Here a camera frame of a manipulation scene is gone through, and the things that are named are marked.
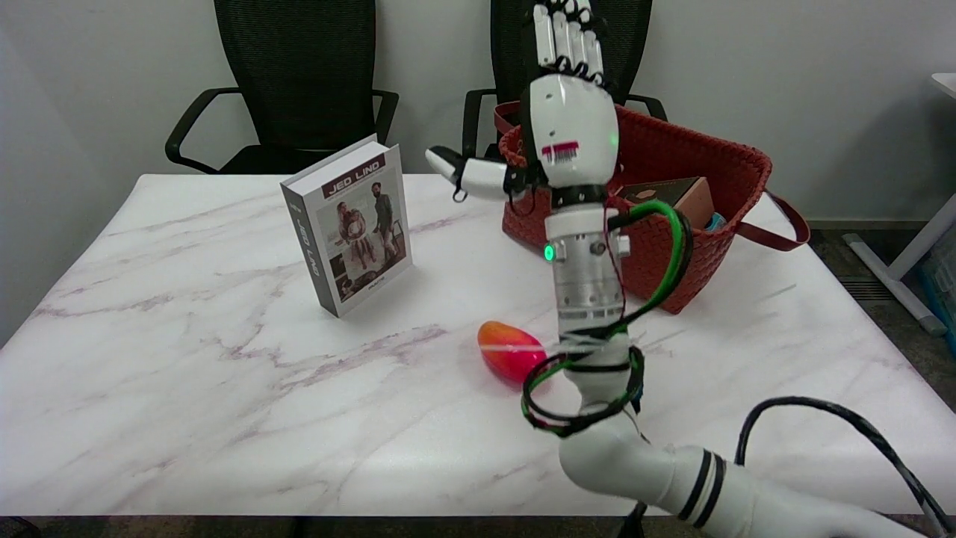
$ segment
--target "white robotic arm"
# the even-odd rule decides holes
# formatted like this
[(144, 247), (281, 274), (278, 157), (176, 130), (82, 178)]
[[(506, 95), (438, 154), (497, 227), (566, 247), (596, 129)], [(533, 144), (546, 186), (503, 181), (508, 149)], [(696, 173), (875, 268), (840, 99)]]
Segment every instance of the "white robotic arm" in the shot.
[[(529, 1), (526, 19), (525, 38), (536, 53), (527, 61), (540, 68), (522, 98), (528, 167), (465, 159), (441, 146), (425, 156), (456, 194), (507, 200), (538, 185), (552, 190), (545, 227), (555, 252), (559, 332), (580, 338), (581, 331), (623, 317), (615, 264), (630, 248), (626, 237), (608, 231), (608, 217), (617, 212), (604, 208), (605, 185), (617, 165), (617, 116), (604, 89), (589, 1)], [(607, 402), (627, 392), (629, 348), (626, 333), (609, 337), (568, 369), (582, 415), (608, 409)], [(874, 512), (758, 479), (706, 449), (654, 447), (629, 407), (562, 437), (559, 456), (580, 487), (657, 506), (716, 538), (921, 536)]]

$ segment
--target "marble table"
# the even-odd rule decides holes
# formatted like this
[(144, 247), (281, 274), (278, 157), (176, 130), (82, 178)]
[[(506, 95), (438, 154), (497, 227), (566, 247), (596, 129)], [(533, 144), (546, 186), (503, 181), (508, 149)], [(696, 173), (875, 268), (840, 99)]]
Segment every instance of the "marble table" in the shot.
[[(280, 179), (140, 179), (0, 351), (0, 514), (630, 509), (563, 476), (556, 440), (479, 357), (486, 320), (555, 336), (550, 267), (502, 234), (500, 204), (456, 205), (437, 176), (407, 176), (415, 267), (340, 320), (318, 305)], [(749, 220), (786, 229), (766, 199)], [(809, 247), (737, 239), (684, 313), (631, 334), (648, 361), (652, 441), (732, 458), (759, 401), (828, 398), (867, 416), (956, 511), (956, 416)], [(543, 401), (571, 411), (577, 396), (556, 378)], [(748, 467), (919, 511), (865, 439), (818, 412), (768, 412)]]

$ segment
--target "book spine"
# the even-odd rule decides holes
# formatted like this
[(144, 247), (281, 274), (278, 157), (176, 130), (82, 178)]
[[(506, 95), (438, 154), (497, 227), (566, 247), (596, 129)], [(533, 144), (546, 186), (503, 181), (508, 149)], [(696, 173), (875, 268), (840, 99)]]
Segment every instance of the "book spine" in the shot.
[(321, 251), (318, 243), (315, 242), (315, 233), (312, 230), (312, 221), (309, 219), (305, 199), (292, 192), (285, 185), (282, 185), (282, 193), (286, 198), (286, 205), (289, 207), (289, 215), (293, 219), (295, 227), (295, 236), (299, 239), (299, 245), (302, 247), (302, 256), (305, 257), (305, 263), (309, 267), (309, 275), (312, 277), (312, 284), (315, 287), (315, 293), (318, 295), (318, 302), (327, 310), (337, 315), (336, 302), (332, 297), (332, 288), (329, 280), (326, 278), (325, 270), (322, 267)]

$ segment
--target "white table leg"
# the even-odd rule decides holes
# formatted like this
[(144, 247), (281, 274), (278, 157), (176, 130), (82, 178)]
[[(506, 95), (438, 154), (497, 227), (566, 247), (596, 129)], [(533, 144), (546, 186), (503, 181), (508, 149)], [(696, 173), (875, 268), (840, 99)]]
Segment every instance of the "white table leg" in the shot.
[(853, 252), (857, 253), (859, 259), (866, 264), (870, 271), (873, 271), (873, 274), (897, 298), (897, 301), (920, 322), (923, 329), (933, 336), (946, 334), (945, 325), (900, 280), (919, 263), (923, 255), (929, 252), (929, 249), (933, 247), (954, 221), (956, 221), (956, 194), (951, 196), (945, 205), (933, 215), (933, 218), (906, 245), (906, 248), (893, 260), (889, 267), (863, 242), (859, 235), (847, 234), (843, 236), (843, 240), (853, 249)]
[(859, 259), (866, 264), (870, 271), (873, 271), (873, 274), (880, 279), (883, 285), (886, 286), (886, 289), (890, 290), (890, 293), (897, 298), (897, 301), (920, 322), (920, 325), (923, 326), (926, 332), (933, 336), (943, 336), (946, 334), (946, 326), (943, 325), (943, 322), (937, 319), (929, 308), (913, 295), (913, 292), (902, 282), (890, 278), (889, 268), (886, 267), (886, 264), (882, 262), (880, 257), (863, 242), (863, 239), (861, 239), (859, 235), (847, 234), (843, 236), (843, 240), (846, 241), (846, 244), (850, 245), (853, 252), (857, 253)]
[(956, 194), (949, 197), (945, 205), (933, 215), (923, 229), (906, 245), (899, 256), (890, 263), (887, 274), (893, 280), (901, 280), (910, 269), (920, 262), (936, 241), (949, 230), (956, 221)]

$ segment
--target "chair armrest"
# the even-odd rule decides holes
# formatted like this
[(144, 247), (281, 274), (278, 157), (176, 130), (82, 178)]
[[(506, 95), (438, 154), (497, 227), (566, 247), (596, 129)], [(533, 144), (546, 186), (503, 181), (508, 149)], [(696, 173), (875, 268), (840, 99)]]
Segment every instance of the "chair armrest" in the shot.
[(644, 103), (644, 105), (647, 106), (648, 114), (650, 114), (654, 118), (657, 118), (658, 120), (664, 120), (665, 122), (667, 121), (667, 113), (663, 111), (663, 105), (661, 104), (660, 101), (652, 97), (636, 96), (636, 95), (627, 96), (627, 100), (625, 100), (625, 102), (627, 101), (642, 102)]
[(379, 144), (384, 146), (388, 130), (392, 128), (392, 119), (395, 118), (395, 109), (399, 106), (399, 94), (372, 90), (372, 95), (381, 97), (379, 116), (375, 118), (375, 132), (379, 137)]
[(173, 127), (173, 132), (169, 134), (169, 138), (166, 140), (166, 158), (177, 165), (185, 165), (190, 168), (195, 168), (200, 172), (217, 173), (219, 170), (216, 168), (213, 168), (209, 165), (204, 165), (199, 161), (194, 161), (181, 155), (180, 147), (183, 145), (183, 140), (185, 140), (185, 135), (189, 133), (189, 129), (191, 129), (192, 125), (196, 123), (196, 120), (199, 119), (199, 115), (206, 110), (206, 107), (209, 106), (212, 100), (216, 99), (217, 96), (222, 94), (237, 93), (239, 93), (239, 88), (212, 88), (199, 94), (199, 97), (196, 98), (196, 101), (192, 102), (189, 108), (185, 110), (185, 113), (180, 120), (176, 123), (176, 126)]
[(465, 94), (465, 118), (462, 120), (462, 156), (466, 159), (478, 153), (478, 117), (481, 99), (498, 93), (494, 88), (471, 90)]

